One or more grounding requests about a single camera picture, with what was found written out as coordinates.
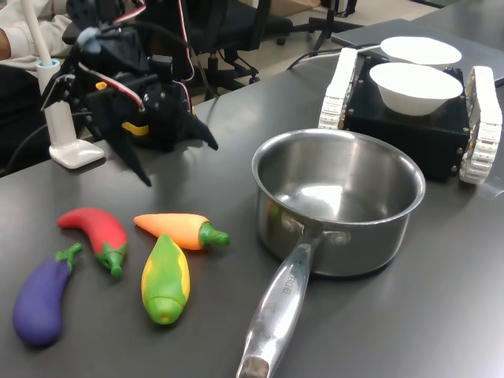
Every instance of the white wire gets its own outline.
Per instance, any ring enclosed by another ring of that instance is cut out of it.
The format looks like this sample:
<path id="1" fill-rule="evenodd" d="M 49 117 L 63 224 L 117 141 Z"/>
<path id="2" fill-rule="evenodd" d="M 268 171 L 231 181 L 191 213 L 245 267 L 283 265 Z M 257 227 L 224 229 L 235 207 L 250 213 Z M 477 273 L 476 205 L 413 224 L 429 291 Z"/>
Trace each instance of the white wire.
<path id="1" fill-rule="evenodd" d="M 110 78 L 108 76 L 105 76 L 105 75 L 101 74 L 100 72 L 96 72 L 96 71 L 93 71 L 92 69 L 89 69 L 88 67 L 86 67 L 82 63 L 79 63 L 79 67 L 83 71 L 88 72 L 91 75 L 97 76 L 98 78 L 100 78 L 101 80 L 103 80 L 105 83 L 107 83 L 107 84 L 111 85 L 112 87 L 116 88 L 117 90 L 125 93 L 127 96 L 129 96 L 136 103 L 136 105 L 140 108 L 141 112 L 145 111 L 145 106 L 144 106 L 144 104 L 142 102 L 142 99 L 134 91 L 132 91 L 131 89 L 129 89 L 125 85 L 119 83 L 118 81 L 116 81 L 116 80 L 114 80 L 114 79 L 112 79 L 112 78 Z"/>
<path id="2" fill-rule="evenodd" d="M 187 43 L 187 34 L 186 34 L 186 26 L 185 23 L 183 22 L 183 12 L 182 12 L 182 3 L 179 0 L 179 15 L 180 15 L 180 25 L 182 25 L 182 36 L 183 40 L 185 43 Z M 189 79 L 183 79 L 183 81 L 189 81 L 192 80 L 193 77 L 195 77 L 195 67 L 192 65 L 191 62 L 191 54 L 189 54 L 189 49 L 186 47 L 186 56 L 187 56 L 187 61 L 189 62 L 189 65 L 191 67 L 191 77 Z"/>
<path id="3" fill-rule="evenodd" d="M 21 0 L 21 6 L 23 7 L 24 18 L 26 18 L 26 23 L 30 29 L 31 37 L 39 53 L 40 61 L 42 65 L 50 67 L 53 65 L 53 61 L 50 58 L 49 50 L 42 37 L 42 32 L 40 31 L 39 21 L 35 14 L 35 9 L 33 8 L 32 0 Z"/>
<path id="4" fill-rule="evenodd" d="M 363 52 L 365 52 L 365 51 L 375 50 L 375 49 L 377 49 L 378 47 L 380 47 L 380 45 L 371 46 L 371 47 L 363 47 L 363 48 L 361 48 L 361 49 L 357 50 L 357 52 L 358 52 L 358 53 L 363 53 Z M 340 52 L 338 52 L 338 53 L 324 54 L 324 55 L 322 55 L 322 54 L 321 54 L 321 55 L 317 55 L 317 56 L 315 56 L 315 57 L 307 57 L 307 58 L 302 59 L 301 61 L 299 61 L 299 62 L 298 62 L 298 64 L 299 64 L 299 63 L 303 63 L 303 62 L 305 62 L 305 61 L 313 61 L 313 60 L 315 60 L 315 59 L 320 59 L 321 57 L 337 57 L 337 56 L 339 56 L 340 54 L 341 54 L 341 51 L 340 51 Z"/>
<path id="5" fill-rule="evenodd" d="M 187 87 L 183 83 L 181 83 L 180 81 L 173 80 L 173 83 L 177 83 L 177 84 L 181 85 L 182 88 L 185 90 L 186 96 L 187 96 L 187 105 L 189 107 L 189 112 L 192 113 L 192 101 L 191 101 L 191 97 L 189 96 L 189 92 L 187 91 Z"/>
<path id="6" fill-rule="evenodd" d="M 134 17 L 137 17 L 141 12 L 146 9 L 146 6 L 140 6 L 138 9 L 135 9 L 133 12 L 123 14 L 122 16 L 116 18 L 113 22 L 123 22 L 126 20 L 130 20 Z"/>

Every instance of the toy eggplant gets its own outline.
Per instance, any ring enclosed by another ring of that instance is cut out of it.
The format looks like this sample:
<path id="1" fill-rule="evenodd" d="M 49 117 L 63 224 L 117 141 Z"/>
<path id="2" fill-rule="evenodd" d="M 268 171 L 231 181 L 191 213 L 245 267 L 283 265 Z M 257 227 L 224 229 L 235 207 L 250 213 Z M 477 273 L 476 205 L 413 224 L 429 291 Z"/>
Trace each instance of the toy eggplant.
<path id="1" fill-rule="evenodd" d="M 142 274 L 142 301 L 150 319 L 171 324 L 189 298 L 190 278 L 182 250 L 167 235 L 161 235 Z"/>
<path id="2" fill-rule="evenodd" d="M 208 219 L 195 214 L 146 214 L 135 218 L 135 224 L 152 235 L 168 235 L 188 250 L 201 250 L 208 246 L 227 246 L 230 237 L 213 228 Z"/>
<path id="3" fill-rule="evenodd" d="M 45 346 L 61 333 L 61 297 L 72 274 L 73 259 L 82 250 L 75 244 L 45 260 L 26 280 L 17 296 L 13 325 L 26 343 Z"/>
<path id="4" fill-rule="evenodd" d="M 121 265 L 126 254 L 128 237 L 115 217 L 102 209 L 83 207 L 61 216 L 57 225 L 86 232 L 96 258 L 110 270 L 112 276 L 122 275 Z"/>

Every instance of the toy red chili pepper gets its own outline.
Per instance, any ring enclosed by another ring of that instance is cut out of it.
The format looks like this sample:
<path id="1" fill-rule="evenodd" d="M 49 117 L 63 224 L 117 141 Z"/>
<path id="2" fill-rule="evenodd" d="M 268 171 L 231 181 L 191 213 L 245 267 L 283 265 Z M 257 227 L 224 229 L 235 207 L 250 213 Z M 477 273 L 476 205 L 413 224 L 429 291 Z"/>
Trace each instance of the toy red chili pepper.
<path id="1" fill-rule="evenodd" d="M 83 207 L 61 216 L 57 225 L 86 232 L 96 258 L 110 269 L 112 276 L 121 276 L 128 237 L 115 217 L 102 209 Z"/>

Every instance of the person's hand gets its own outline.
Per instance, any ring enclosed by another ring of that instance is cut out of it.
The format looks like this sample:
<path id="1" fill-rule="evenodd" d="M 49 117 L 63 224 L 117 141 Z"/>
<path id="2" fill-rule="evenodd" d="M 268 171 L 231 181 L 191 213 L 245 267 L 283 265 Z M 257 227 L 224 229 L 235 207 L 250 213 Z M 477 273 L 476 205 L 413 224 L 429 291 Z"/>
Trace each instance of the person's hand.
<path id="1" fill-rule="evenodd" d="M 0 29 L 0 61 L 10 58 L 10 43 L 6 33 Z"/>

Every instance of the chair base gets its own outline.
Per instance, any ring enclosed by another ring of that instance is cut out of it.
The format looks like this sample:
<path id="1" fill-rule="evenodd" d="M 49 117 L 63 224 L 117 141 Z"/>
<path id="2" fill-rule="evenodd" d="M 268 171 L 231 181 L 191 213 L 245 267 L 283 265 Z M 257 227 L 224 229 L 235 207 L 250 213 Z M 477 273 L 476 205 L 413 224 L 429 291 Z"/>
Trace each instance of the chair base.
<path id="1" fill-rule="evenodd" d="M 213 91 L 217 93 L 217 88 L 224 88 L 228 91 L 236 91 L 237 89 L 243 88 L 246 85 L 240 83 L 237 79 L 242 77 L 250 76 L 249 84 L 256 83 L 259 81 L 257 74 L 259 71 L 248 65 L 242 58 L 238 56 L 238 54 L 234 51 L 224 51 L 225 56 L 224 61 L 234 67 L 234 69 L 221 69 L 219 70 L 219 59 L 217 58 L 216 53 L 211 53 L 208 58 L 208 68 L 205 69 L 206 79 L 208 80 L 208 84 L 212 87 Z M 249 68 L 245 68 L 235 61 L 240 59 Z M 195 78 L 190 82 L 190 86 L 201 87 L 204 85 L 203 78 L 201 74 L 195 75 Z M 205 92 L 205 101 L 212 99 L 213 93 L 207 88 Z"/>
<path id="2" fill-rule="evenodd" d="M 294 26 L 292 32 L 313 33 L 317 30 L 320 30 L 321 34 L 319 35 L 318 40 L 315 43 L 315 47 L 313 48 L 313 51 L 318 51 L 321 48 L 322 43 L 324 43 L 326 39 L 331 38 L 332 33 L 340 33 L 362 27 L 362 25 L 334 21 L 335 15 L 336 14 L 334 8 L 329 8 L 328 15 L 325 19 L 310 17 L 308 19 L 308 24 Z"/>

